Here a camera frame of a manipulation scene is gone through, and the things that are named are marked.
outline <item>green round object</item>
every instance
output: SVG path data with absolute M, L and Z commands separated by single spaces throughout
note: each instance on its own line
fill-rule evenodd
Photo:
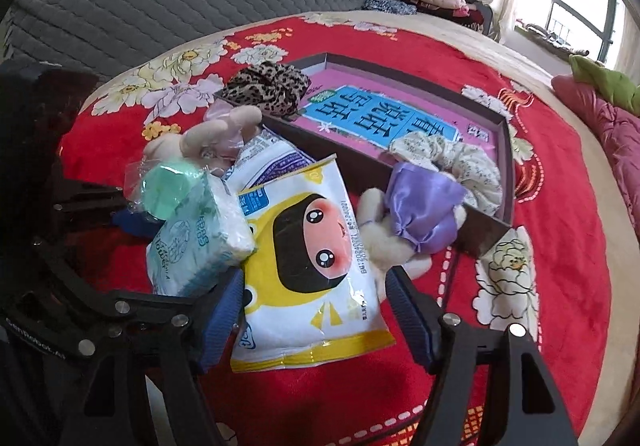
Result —
M 151 168 L 140 187 L 144 210 L 156 219 L 167 220 L 203 173 L 187 160 L 161 162 Z

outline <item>pink blanket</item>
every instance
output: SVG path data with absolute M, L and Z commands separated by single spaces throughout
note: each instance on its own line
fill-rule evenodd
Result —
M 551 81 L 556 95 L 596 134 L 640 239 L 640 119 L 604 101 L 590 84 L 572 76 Z

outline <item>purple satin cloth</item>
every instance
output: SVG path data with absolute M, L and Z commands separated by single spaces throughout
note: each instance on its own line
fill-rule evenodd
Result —
M 441 251 L 456 239 L 453 207 L 462 204 L 465 194 L 464 186 L 445 175 L 398 163 L 385 195 L 391 230 L 414 245 L 415 252 Z

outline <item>beige bed sheet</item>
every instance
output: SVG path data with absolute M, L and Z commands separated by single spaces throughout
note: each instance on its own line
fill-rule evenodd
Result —
M 628 407 L 640 328 L 640 303 L 638 303 L 640 275 L 637 273 L 640 249 L 618 185 L 598 140 L 589 128 L 554 95 L 551 88 L 551 75 L 519 53 L 477 32 L 423 14 L 397 16 L 369 11 L 326 14 L 337 18 L 369 21 L 405 29 L 456 47 L 469 58 L 492 66 L 502 75 L 532 90 L 580 135 L 582 155 L 596 195 L 598 213 L 607 240 L 607 263 L 612 288 L 609 336 L 604 363 L 593 406 L 580 436 L 580 446 L 601 446 Z M 250 26 L 273 21 L 275 20 L 267 20 Z M 217 32 L 179 48 L 185 49 L 217 40 L 247 27 L 249 26 Z M 96 90 L 84 103 L 82 109 L 91 105 L 97 97 L 105 93 L 107 88 L 108 83 Z

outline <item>white wall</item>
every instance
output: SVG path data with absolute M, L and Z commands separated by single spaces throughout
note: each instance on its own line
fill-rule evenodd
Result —
M 529 58 L 552 76 L 571 74 L 571 66 L 569 66 L 569 63 L 557 58 L 551 52 L 535 44 L 517 31 L 507 32 L 504 37 L 504 45 L 521 53 L 524 57 Z

